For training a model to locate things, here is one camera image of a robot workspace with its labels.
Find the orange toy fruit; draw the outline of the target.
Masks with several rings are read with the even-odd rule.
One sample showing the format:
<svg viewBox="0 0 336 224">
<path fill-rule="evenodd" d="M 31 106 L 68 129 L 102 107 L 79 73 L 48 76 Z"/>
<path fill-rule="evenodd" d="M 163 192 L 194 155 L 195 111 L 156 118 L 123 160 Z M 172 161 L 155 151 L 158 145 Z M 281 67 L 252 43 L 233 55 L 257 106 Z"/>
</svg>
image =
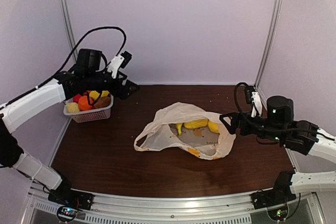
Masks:
<svg viewBox="0 0 336 224">
<path fill-rule="evenodd" d="M 80 111 L 88 111 L 93 108 L 94 99 L 92 97 L 82 96 L 78 100 Z"/>
</svg>

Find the cream printed plastic bag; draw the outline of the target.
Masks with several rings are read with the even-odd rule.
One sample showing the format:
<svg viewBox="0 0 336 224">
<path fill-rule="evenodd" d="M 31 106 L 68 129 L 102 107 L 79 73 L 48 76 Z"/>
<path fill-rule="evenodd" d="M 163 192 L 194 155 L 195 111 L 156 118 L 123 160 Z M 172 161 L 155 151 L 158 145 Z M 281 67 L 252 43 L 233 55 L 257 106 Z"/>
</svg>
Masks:
<svg viewBox="0 0 336 224">
<path fill-rule="evenodd" d="M 236 138 L 230 134 L 219 120 L 219 113 L 205 111 L 188 103 L 173 103 L 156 112 L 152 122 L 134 140 L 134 149 L 138 152 L 162 151 L 178 147 L 200 159 L 215 160 L 227 156 Z M 209 127 L 196 129 L 181 128 L 179 134 L 177 123 L 195 120 L 209 120 L 218 126 L 218 133 Z"/>
</svg>

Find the yellow toy banana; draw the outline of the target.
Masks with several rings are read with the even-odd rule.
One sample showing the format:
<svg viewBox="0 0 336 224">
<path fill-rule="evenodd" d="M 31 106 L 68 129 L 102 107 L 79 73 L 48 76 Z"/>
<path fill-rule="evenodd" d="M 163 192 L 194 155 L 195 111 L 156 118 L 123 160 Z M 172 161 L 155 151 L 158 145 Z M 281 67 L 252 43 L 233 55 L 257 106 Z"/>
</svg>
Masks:
<svg viewBox="0 0 336 224">
<path fill-rule="evenodd" d="M 184 130 L 184 123 L 176 123 L 175 127 L 176 127 L 178 135 L 182 135 L 184 133 L 184 131 L 185 131 Z"/>
</svg>

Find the large yellow toy lemon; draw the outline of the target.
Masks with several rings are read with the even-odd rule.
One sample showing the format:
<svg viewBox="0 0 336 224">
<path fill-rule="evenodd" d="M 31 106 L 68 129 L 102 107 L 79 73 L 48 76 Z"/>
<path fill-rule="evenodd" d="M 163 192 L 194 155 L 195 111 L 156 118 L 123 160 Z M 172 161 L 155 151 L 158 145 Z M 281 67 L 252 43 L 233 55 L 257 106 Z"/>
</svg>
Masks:
<svg viewBox="0 0 336 224">
<path fill-rule="evenodd" d="M 107 97 L 110 94 L 109 91 L 102 91 L 101 97 Z"/>
</svg>

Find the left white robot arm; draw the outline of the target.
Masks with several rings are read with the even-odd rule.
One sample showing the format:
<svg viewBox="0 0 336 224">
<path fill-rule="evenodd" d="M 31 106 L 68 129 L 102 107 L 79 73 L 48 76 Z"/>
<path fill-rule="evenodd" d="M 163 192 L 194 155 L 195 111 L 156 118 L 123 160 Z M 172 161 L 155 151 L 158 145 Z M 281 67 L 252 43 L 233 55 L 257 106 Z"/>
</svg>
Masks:
<svg viewBox="0 0 336 224">
<path fill-rule="evenodd" d="M 1 105 L 1 168 L 15 169 L 40 183 L 64 205 L 75 201 L 75 192 L 45 158 L 51 155 L 47 145 L 55 144 L 65 117 L 57 112 L 52 118 L 51 112 L 86 91 L 109 91 L 114 98 L 127 99 L 139 88 L 121 72 L 132 59 L 129 52 L 118 53 L 100 69 L 104 58 L 101 51 L 80 49 L 69 70 L 58 70 L 50 80 Z"/>
</svg>

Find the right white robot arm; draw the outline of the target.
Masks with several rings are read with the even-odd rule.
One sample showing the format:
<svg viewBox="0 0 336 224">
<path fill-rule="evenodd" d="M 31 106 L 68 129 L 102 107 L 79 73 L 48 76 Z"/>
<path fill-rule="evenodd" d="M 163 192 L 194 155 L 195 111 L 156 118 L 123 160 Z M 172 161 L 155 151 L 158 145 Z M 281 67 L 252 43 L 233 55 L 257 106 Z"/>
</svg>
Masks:
<svg viewBox="0 0 336 224">
<path fill-rule="evenodd" d="M 316 124 L 294 120 L 293 101 L 283 96 L 269 97 L 267 115 L 233 112 L 219 119 L 231 135 L 254 135 L 261 145 L 287 149 L 294 163 L 292 171 L 280 172 L 271 189 L 251 194 L 255 209 L 285 204 L 301 193 L 335 190 L 335 136 Z"/>
</svg>

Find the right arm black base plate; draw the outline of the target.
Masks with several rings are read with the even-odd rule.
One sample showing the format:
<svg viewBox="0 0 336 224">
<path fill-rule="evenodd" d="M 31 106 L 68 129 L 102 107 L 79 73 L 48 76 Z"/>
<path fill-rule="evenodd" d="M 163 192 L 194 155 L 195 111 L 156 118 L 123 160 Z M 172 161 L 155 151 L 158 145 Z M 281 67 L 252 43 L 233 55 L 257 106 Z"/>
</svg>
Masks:
<svg viewBox="0 0 336 224">
<path fill-rule="evenodd" d="M 297 196 L 286 189 L 259 190 L 250 195 L 255 209 L 268 208 L 295 200 Z"/>
</svg>

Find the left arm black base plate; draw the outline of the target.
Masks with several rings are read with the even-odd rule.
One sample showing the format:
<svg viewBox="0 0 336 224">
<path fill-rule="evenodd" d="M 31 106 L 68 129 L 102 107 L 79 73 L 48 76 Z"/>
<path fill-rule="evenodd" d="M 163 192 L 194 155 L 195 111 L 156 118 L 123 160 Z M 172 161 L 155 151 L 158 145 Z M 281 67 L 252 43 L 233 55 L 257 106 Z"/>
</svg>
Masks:
<svg viewBox="0 0 336 224">
<path fill-rule="evenodd" d="M 77 210 L 90 210 L 93 203 L 93 194 L 73 189 L 62 194 L 51 190 L 48 200 Z"/>
</svg>

